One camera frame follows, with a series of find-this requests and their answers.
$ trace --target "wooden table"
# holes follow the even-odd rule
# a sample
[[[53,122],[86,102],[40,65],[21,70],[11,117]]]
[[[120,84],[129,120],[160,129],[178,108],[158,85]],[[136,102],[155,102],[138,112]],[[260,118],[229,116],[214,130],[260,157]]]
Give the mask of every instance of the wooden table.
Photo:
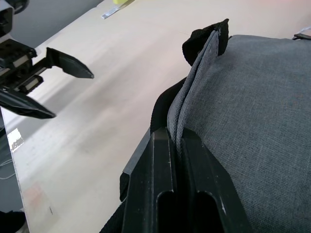
[[[311,24],[309,0],[135,0],[102,19],[111,8],[105,0],[37,48],[37,60],[51,47],[95,74],[81,80],[57,68],[43,73],[30,96],[56,118],[3,111],[10,143],[18,139],[13,159],[31,233],[97,233],[104,226],[157,97],[190,70],[181,46],[193,30],[229,18],[230,34],[291,38]]]

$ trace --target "gray fabric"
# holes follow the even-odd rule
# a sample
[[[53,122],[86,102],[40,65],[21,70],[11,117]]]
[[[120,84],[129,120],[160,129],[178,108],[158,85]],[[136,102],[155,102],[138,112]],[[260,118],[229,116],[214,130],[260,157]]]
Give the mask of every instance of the gray fabric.
[[[213,56],[200,58],[177,127],[228,171],[254,232],[311,232],[311,41],[236,35]]]
[[[193,91],[200,80],[195,79],[197,74],[200,74],[202,77],[207,71],[207,64],[214,62],[218,53],[218,32],[213,31],[205,43],[202,51],[198,54],[197,59],[195,60],[192,69],[188,77],[185,80],[185,83],[181,90],[178,92],[176,98],[174,99],[172,105],[170,106],[168,113],[168,129],[172,137],[172,141],[177,144],[177,149],[180,148],[180,139],[182,136],[182,131],[185,125],[185,112]]]

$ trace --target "black object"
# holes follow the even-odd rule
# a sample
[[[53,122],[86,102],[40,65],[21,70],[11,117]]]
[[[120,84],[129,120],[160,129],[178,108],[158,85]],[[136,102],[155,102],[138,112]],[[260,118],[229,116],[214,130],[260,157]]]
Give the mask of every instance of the black object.
[[[228,22],[229,19],[225,19],[223,22],[212,24],[206,28],[198,29],[191,33],[190,38],[183,44],[185,59],[191,66],[213,31],[219,33],[218,56],[223,55],[228,45]]]
[[[13,8],[0,9],[0,37],[8,34],[13,26]]]
[[[311,40],[311,36],[309,35],[304,35],[302,33],[299,33],[299,34],[295,34],[294,37],[293,37],[293,40]]]
[[[47,48],[46,57],[33,65],[36,51],[15,40],[0,44],[0,106],[22,116],[39,119],[56,115],[26,96],[43,83],[40,73],[53,66],[77,78],[94,78],[92,72],[78,59]]]
[[[0,211],[0,232],[2,233],[15,233],[26,222],[26,216],[24,212],[4,213]]]
[[[181,161],[166,128],[151,134],[124,202],[102,233],[252,232],[229,174],[187,129]]]

